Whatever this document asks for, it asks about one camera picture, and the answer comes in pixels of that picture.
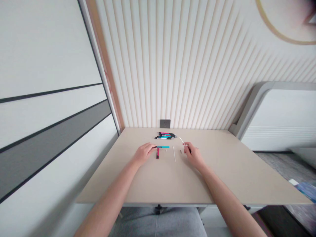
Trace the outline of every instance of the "gold circle decoration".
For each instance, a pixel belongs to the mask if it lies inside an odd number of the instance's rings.
[[[288,43],[298,44],[298,45],[315,45],[316,44],[316,41],[300,41],[300,40],[291,39],[291,38],[285,36],[284,34],[282,34],[281,32],[279,32],[275,28],[275,26],[271,23],[271,21],[268,19],[267,15],[262,7],[260,0],[255,0],[255,1],[256,1],[256,5],[257,5],[257,8],[259,10],[260,16],[263,19],[264,23],[269,28],[269,30],[274,35],[276,35],[279,39],[286,41]]]

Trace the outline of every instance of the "wooden trim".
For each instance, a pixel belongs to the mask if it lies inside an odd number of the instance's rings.
[[[299,44],[299,45],[314,45],[314,44],[316,44],[316,41],[299,41],[299,40],[294,40],[294,39],[288,38],[287,36],[283,35],[269,21],[266,13],[263,10],[263,7],[262,7],[260,0],[256,0],[256,4],[257,4],[257,8],[259,10],[260,16],[263,19],[264,23],[267,25],[269,30],[271,30],[271,32],[274,35],[276,35],[279,39],[284,40],[288,43]]]
[[[105,40],[104,40],[104,36],[102,32],[102,27],[101,27],[101,22],[100,22],[98,10],[97,10],[96,2],[95,0],[86,0],[86,3],[89,10],[91,23],[92,23],[94,34],[95,34],[96,41],[98,44],[98,48],[100,51],[101,60],[104,67],[107,83],[110,89],[111,98],[114,105],[114,110],[117,115],[118,126],[120,129],[120,132],[123,132],[125,128],[124,120],[123,120],[121,108],[119,105],[119,98],[118,98],[118,94],[115,88],[115,83],[114,83],[113,74],[112,74],[112,70],[111,70],[111,66],[109,62],[108,53],[105,46]]]

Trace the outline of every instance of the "forearm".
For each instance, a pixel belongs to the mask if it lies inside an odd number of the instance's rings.
[[[96,203],[75,236],[108,236],[140,165],[131,160]]]
[[[265,236],[238,198],[206,165],[198,169],[233,236]]]

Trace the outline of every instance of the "beige tabletop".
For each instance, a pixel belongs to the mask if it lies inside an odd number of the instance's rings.
[[[154,138],[158,131],[175,133],[198,147],[206,163],[243,204],[311,203],[230,132],[161,128],[125,128],[76,202],[95,203],[137,148],[151,142],[170,148],[160,149],[159,159],[153,153],[138,170],[127,194],[125,206],[213,204],[206,183],[188,163],[181,140],[156,140]]]

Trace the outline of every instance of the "wall outlet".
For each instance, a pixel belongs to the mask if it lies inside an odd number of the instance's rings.
[[[170,128],[170,120],[169,119],[161,119],[160,120],[160,128]]]

